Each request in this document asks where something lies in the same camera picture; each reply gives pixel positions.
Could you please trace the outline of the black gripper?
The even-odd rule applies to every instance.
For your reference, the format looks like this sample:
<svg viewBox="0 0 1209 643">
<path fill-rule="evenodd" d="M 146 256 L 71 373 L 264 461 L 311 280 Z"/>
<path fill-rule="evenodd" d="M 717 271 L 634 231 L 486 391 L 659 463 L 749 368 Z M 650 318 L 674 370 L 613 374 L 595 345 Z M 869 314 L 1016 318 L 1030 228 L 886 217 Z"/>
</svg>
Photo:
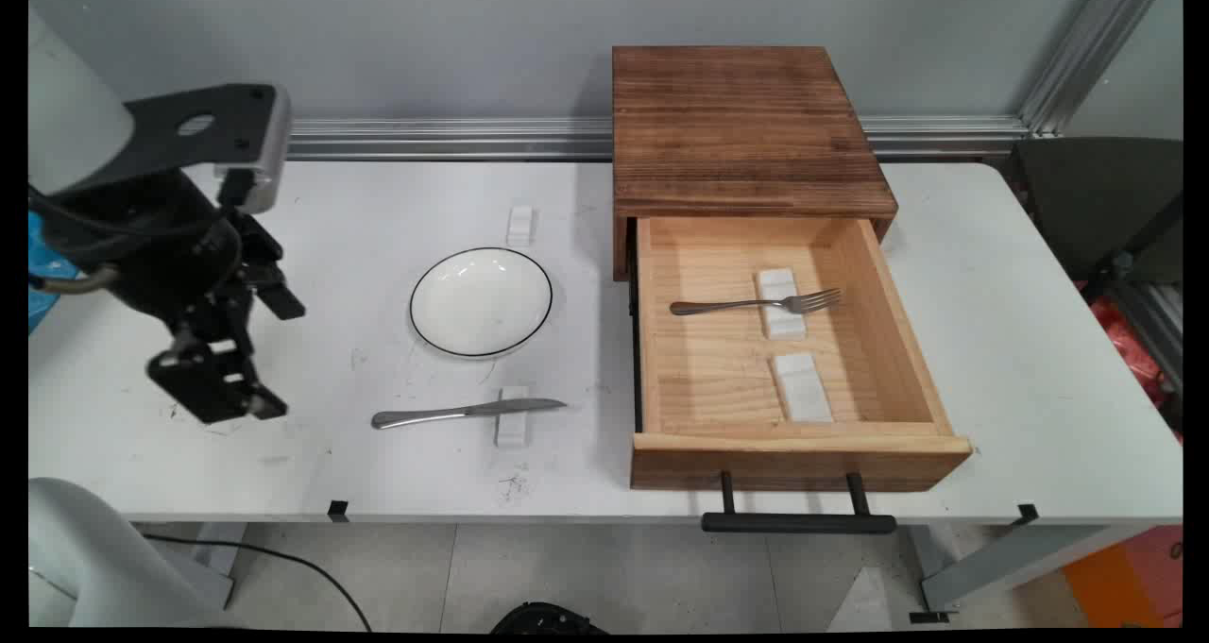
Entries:
<svg viewBox="0 0 1209 643">
<path fill-rule="evenodd" d="M 280 270 L 283 247 L 255 218 L 214 205 L 181 170 L 39 193 L 37 214 L 44 242 L 79 272 L 76 279 L 39 276 L 39 291 L 104 290 L 179 334 L 146 365 L 147 377 L 178 406 L 207 425 L 288 415 L 253 363 L 250 286 L 280 320 L 306 308 Z M 247 284 L 237 280 L 239 270 Z M 229 349 L 213 349 L 226 341 Z"/>
</svg>

